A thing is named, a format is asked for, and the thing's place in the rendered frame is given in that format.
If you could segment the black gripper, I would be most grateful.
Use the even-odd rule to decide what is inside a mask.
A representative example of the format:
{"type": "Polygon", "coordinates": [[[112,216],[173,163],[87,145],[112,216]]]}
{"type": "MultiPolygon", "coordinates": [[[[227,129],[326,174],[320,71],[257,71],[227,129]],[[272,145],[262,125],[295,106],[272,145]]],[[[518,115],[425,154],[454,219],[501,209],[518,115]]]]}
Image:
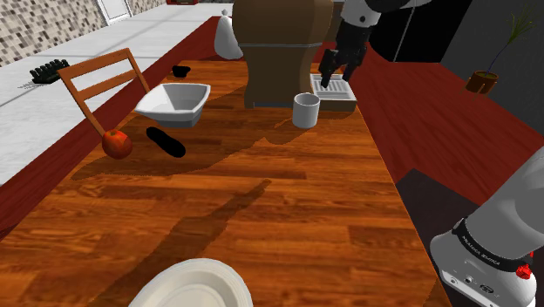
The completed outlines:
{"type": "Polygon", "coordinates": [[[342,79],[350,80],[353,72],[362,64],[367,52],[366,43],[369,41],[373,27],[358,27],[346,21],[340,23],[336,36],[336,50],[326,49],[318,67],[321,73],[321,87],[327,88],[332,75],[344,65],[342,79]]]}

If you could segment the white slatted box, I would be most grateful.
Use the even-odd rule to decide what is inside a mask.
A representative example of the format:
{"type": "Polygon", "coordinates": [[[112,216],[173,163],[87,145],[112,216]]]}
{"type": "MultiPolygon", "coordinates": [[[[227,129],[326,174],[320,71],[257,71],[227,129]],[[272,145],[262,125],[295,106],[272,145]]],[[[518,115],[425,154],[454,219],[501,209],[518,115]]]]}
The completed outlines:
{"type": "Polygon", "coordinates": [[[321,85],[322,76],[312,73],[310,85],[313,93],[320,99],[321,111],[353,112],[357,98],[350,84],[343,80],[342,74],[332,74],[327,87],[321,85]]]}

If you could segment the white cup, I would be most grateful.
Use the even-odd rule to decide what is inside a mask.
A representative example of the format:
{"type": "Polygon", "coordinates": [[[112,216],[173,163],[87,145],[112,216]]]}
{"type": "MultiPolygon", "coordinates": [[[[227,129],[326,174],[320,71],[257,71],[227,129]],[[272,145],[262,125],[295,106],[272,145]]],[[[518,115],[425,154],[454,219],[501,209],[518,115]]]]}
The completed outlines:
{"type": "Polygon", "coordinates": [[[321,100],[313,93],[299,93],[294,97],[292,123],[310,129],[317,123],[321,100]]]}

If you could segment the large brown vase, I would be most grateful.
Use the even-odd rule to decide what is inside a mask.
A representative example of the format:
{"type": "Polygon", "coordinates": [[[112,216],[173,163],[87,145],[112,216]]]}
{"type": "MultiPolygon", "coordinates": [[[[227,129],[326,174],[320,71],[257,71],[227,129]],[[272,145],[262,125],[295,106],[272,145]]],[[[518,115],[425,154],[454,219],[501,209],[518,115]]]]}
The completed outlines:
{"type": "Polygon", "coordinates": [[[330,27],[332,0],[235,0],[233,30],[248,68],[247,108],[291,107],[310,92],[310,67],[330,27]]]}

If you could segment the white bell-shaped vase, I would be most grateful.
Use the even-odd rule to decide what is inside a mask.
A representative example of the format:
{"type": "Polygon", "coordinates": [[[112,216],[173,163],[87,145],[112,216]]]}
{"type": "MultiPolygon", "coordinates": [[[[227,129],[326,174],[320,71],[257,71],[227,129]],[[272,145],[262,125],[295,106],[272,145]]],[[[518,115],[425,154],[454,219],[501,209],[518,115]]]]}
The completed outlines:
{"type": "Polygon", "coordinates": [[[228,16],[226,9],[221,11],[215,36],[214,50],[216,54],[227,60],[240,59],[243,57],[241,48],[235,38],[232,18],[228,16]]]}

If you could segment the potted plant in brown pot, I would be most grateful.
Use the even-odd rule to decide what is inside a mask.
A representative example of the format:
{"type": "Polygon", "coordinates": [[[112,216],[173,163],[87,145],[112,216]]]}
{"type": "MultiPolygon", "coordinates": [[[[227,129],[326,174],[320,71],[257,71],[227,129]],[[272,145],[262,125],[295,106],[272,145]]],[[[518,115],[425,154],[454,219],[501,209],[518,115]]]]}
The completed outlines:
{"type": "Polygon", "coordinates": [[[513,44],[516,40],[522,39],[525,34],[535,28],[536,20],[541,15],[544,15],[544,12],[537,12],[536,3],[524,4],[521,12],[517,15],[511,12],[510,18],[507,19],[509,25],[507,41],[485,70],[473,72],[471,77],[466,81],[463,89],[472,92],[474,97],[476,97],[477,94],[482,94],[487,97],[499,80],[498,74],[493,72],[493,67],[498,58],[509,45],[513,44]]]}

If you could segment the wooden table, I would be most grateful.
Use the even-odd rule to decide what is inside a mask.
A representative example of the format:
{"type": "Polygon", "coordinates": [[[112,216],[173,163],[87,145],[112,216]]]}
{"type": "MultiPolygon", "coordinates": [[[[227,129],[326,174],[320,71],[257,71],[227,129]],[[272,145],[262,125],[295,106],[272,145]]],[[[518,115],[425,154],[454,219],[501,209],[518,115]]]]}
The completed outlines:
{"type": "Polygon", "coordinates": [[[0,242],[0,307],[128,307],[191,258],[235,269],[255,307],[452,307],[359,112],[310,130],[288,109],[248,109],[242,62],[199,62],[200,121],[146,136],[132,102],[98,113],[133,140],[100,149],[0,242]]]}

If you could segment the white square bowl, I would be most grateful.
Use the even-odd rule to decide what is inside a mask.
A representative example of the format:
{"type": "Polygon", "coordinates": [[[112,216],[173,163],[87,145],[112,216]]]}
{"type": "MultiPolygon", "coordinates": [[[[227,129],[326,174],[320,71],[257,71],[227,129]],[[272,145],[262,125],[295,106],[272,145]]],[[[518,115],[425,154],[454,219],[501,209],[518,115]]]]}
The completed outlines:
{"type": "Polygon", "coordinates": [[[134,111],[163,127],[190,128],[199,121],[210,92],[207,84],[159,84],[144,95],[134,111]]]}

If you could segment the black oblong object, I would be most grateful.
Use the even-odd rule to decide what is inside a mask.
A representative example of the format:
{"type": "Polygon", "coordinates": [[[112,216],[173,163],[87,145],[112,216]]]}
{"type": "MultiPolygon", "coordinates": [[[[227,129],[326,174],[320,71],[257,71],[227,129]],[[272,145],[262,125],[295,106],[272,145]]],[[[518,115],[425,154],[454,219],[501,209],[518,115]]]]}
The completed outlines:
{"type": "Polygon", "coordinates": [[[163,151],[175,158],[181,158],[187,152],[185,146],[181,142],[157,127],[148,127],[146,129],[146,136],[155,142],[163,151]]]}

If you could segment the white door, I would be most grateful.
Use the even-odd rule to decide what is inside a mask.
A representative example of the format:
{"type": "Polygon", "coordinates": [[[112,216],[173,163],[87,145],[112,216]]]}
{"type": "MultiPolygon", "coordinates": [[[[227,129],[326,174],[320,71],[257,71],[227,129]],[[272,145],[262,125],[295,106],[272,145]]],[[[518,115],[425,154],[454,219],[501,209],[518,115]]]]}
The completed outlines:
{"type": "Polygon", "coordinates": [[[133,15],[127,0],[96,0],[96,2],[108,25],[115,24],[133,15]]]}

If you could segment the red apple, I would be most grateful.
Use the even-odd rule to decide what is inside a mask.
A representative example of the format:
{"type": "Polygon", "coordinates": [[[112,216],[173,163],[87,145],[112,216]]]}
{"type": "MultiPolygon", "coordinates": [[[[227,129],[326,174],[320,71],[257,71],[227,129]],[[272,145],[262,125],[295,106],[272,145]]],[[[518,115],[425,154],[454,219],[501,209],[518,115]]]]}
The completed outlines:
{"type": "Polygon", "coordinates": [[[133,150],[133,143],[130,138],[125,133],[115,129],[105,132],[101,145],[104,152],[116,160],[126,158],[133,150]]]}

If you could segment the wooden chair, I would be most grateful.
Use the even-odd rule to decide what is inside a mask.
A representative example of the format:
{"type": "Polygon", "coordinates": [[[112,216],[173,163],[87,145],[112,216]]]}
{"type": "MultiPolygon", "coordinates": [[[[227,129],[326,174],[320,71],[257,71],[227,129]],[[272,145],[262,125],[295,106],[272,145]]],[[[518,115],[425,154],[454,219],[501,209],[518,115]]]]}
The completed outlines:
{"type": "Polygon", "coordinates": [[[132,81],[135,78],[140,81],[145,90],[145,93],[148,93],[150,91],[148,83],[146,82],[136,61],[134,60],[132,53],[128,48],[110,52],[96,58],[88,59],[76,65],[62,68],[58,70],[58,75],[62,79],[63,83],[65,84],[72,97],[74,98],[79,109],[82,111],[84,116],[91,122],[92,126],[99,133],[100,137],[105,134],[105,129],[99,124],[93,113],[90,111],[89,107],[86,105],[85,101],[87,99],[111,90],[113,87],[121,85],[125,82],[132,81]],[[125,59],[130,62],[130,65],[132,67],[130,71],[123,72],[96,85],[89,86],[83,90],[78,90],[71,81],[73,78],[83,76],[90,72],[95,72],[96,70],[107,67],[108,65],[116,64],[125,59]]]}

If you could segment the white plate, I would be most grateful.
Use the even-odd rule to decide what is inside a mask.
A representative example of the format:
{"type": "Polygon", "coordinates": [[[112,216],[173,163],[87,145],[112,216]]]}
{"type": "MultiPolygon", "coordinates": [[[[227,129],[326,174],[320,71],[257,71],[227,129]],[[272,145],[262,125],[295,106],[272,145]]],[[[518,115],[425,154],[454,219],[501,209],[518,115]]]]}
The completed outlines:
{"type": "Polygon", "coordinates": [[[160,272],[128,307],[254,307],[254,303],[248,286],[232,267],[195,258],[160,272]]]}

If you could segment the black ridged rack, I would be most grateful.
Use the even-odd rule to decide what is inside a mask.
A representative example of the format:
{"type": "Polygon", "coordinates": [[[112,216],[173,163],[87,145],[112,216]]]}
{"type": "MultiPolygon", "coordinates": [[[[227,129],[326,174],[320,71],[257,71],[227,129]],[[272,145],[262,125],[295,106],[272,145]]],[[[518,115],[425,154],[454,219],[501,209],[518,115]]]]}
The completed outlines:
{"type": "Polygon", "coordinates": [[[69,67],[69,63],[65,60],[54,59],[49,63],[40,65],[39,67],[30,70],[32,82],[34,84],[52,84],[60,79],[58,70],[69,67]]]}

